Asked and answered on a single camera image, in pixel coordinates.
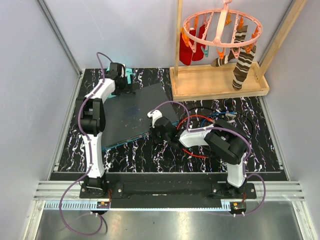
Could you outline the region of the dark grey network switch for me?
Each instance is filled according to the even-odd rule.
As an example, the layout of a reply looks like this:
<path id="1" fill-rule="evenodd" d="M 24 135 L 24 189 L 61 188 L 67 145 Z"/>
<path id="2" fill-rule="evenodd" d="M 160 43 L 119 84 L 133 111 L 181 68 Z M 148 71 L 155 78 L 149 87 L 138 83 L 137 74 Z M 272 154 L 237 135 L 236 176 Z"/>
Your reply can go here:
<path id="1" fill-rule="evenodd" d="M 147 135 L 152 124 L 147 113 L 168 100 L 161 83 L 107 99 L 103 104 L 106 124 L 101 137 L 102 151 Z"/>

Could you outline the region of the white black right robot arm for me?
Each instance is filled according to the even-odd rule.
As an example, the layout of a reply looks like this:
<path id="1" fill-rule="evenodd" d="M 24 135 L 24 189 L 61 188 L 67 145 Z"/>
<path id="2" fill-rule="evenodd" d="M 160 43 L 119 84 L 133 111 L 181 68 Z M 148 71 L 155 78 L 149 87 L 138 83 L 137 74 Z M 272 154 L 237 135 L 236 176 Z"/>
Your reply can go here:
<path id="1" fill-rule="evenodd" d="M 157 143 L 167 142 L 177 150 L 208 146 L 227 165 L 226 195 L 236 199 L 245 194 L 244 162 L 252 149 L 245 134 L 227 121 L 218 119 L 209 126 L 181 130 L 162 116 L 152 121 L 150 131 Z"/>

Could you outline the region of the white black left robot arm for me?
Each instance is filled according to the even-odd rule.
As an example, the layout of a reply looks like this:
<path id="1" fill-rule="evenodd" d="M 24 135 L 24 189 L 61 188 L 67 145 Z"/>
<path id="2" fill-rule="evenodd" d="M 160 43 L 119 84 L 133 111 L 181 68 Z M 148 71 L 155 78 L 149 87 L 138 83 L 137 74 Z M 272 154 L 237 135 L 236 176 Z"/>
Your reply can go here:
<path id="1" fill-rule="evenodd" d="M 102 135 L 106 127 L 104 103 L 110 97 L 134 93 L 135 88 L 128 78 L 126 65 L 112 62 L 102 72 L 98 84 L 84 97 L 76 99 L 78 112 L 77 126 L 82 134 L 85 147 L 86 172 L 80 178 L 83 181 L 81 198 L 103 198 L 108 194 L 108 183 L 102 160 Z"/>

